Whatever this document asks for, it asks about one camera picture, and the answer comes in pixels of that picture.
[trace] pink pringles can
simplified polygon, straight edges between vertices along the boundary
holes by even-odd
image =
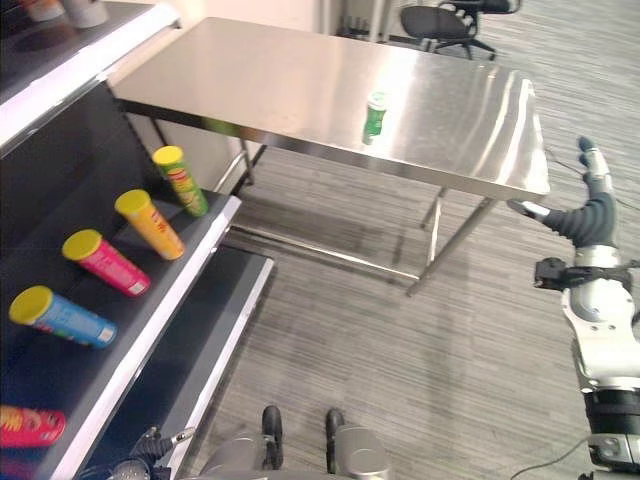
[[[149,277],[95,230],[80,230],[64,242],[62,254],[121,292],[135,297],[151,285]]]

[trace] gray carpet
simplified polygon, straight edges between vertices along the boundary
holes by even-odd
[[[486,18],[481,36],[498,63],[530,73],[546,146],[578,166],[576,136],[593,137],[619,197],[640,207],[638,25],[635,0],[536,0]],[[240,195],[241,223],[419,270],[427,242],[418,224],[435,187],[276,149],[256,173]],[[550,183],[548,205],[584,201],[579,177],[551,162]],[[478,200],[448,197],[444,239]],[[640,214],[620,211],[623,257],[640,258]],[[322,470],[331,406],[376,430],[402,480],[506,479],[588,433],[559,294],[531,287],[535,261],[570,260],[572,249],[504,205],[412,299],[401,281],[237,234],[229,241],[274,257],[278,270],[181,476],[197,473],[224,439],[257,430],[269,403],[283,411],[288,470]],[[583,447],[522,478],[575,480],[589,470]]]

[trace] white shelf edge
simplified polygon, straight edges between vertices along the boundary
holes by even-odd
[[[120,60],[134,48],[180,19],[168,4],[154,5],[130,22],[78,51],[0,105],[0,147],[64,102],[80,87]]]
[[[129,381],[140,374],[141,362],[146,358],[156,338],[173,316],[180,300],[200,273],[212,251],[215,251],[239,207],[240,200],[236,197],[229,197],[229,201],[220,215],[211,222],[202,241],[176,277],[163,300],[149,317],[147,325],[116,367],[111,380],[71,440],[67,451],[51,476],[52,480],[68,480],[75,476],[98,433],[111,415],[114,406],[124,394]]]
[[[233,354],[233,351],[240,340],[240,336],[244,331],[245,326],[247,325],[247,321],[251,316],[251,312],[255,308],[258,298],[260,297],[260,293],[262,292],[267,279],[269,278],[269,274],[273,269],[273,260],[267,258],[262,270],[258,274],[256,282],[253,284],[251,292],[247,297],[247,301],[242,307],[240,314],[238,315],[238,319],[236,320],[236,324],[233,326],[231,333],[229,334],[229,338],[224,344],[222,352],[220,352],[220,356],[216,360],[216,363],[211,370],[211,375],[207,379],[200,395],[198,396],[198,400],[196,401],[196,405],[187,420],[187,423],[184,425],[184,428],[187,427],[198,427],[202,417],[204,416],[204,412],[207,409],[207,405],[209,405],[209,401],[213,396],[222,376],[224,375],[224,371],[229,363],[229,359]],[[171,480],[175,479],[176,474],[178,473],[178,469],[184,460],[184,456],[187,453],[187,449],[191,444],[191,439],[184,441],[173,449],[171,453],[171,457],[167,463],[167,467],[171,468]]]

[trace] small green can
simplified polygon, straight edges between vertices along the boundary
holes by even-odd
[[[194,217],[201,217],[209,210],[207,199],[202,195],[183,158],[182,149],[175,145],[159,148],[153,154],[153,162],[167,176],[187,211]]]
[[[387,111],[387,96],[384,92],[372,92],[367,101],[365,136],[375,137],[382,131],[382,120]]]

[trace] shelf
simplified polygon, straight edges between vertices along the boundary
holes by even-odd
[[[124,399],[89,467],[125,458],[151,425],[160,425],[165,436],[198,426],[272,268],[273,260],[261,255],[229,247],[217,251]],[[172,468],[172,478],[188,446],[180,444],[161,462]]]
[[[0,146],[37,128],[34,122],[99,81],[96,77],[109,66],[179,18],[164,4],[105,6],[109,19],[86,29],[74,28],[66,15],[37,23],[17,7],[3,15],[0,117],[12,121],[0,132]]]
[[[110,239],[151,278],[152,287],[144,295],[126,297],[90,274],[82,275],[66,293],[72,301],[118,326],[111,345],[94,350],[36,332],[3,365],[3,403],[24,405],[28,399],[38,399],[42,405],[56,406],[54,409],[67,417],[65,433],[55,445],[48,449],[3,449],[3,465],[28,471],[33,478],[66,480],[77,472],[240,205],[235,197],[205,195],[210,209],[200,218],[154,197],[185,243],[185,254],[177,260],[162,260],[129,226]]]

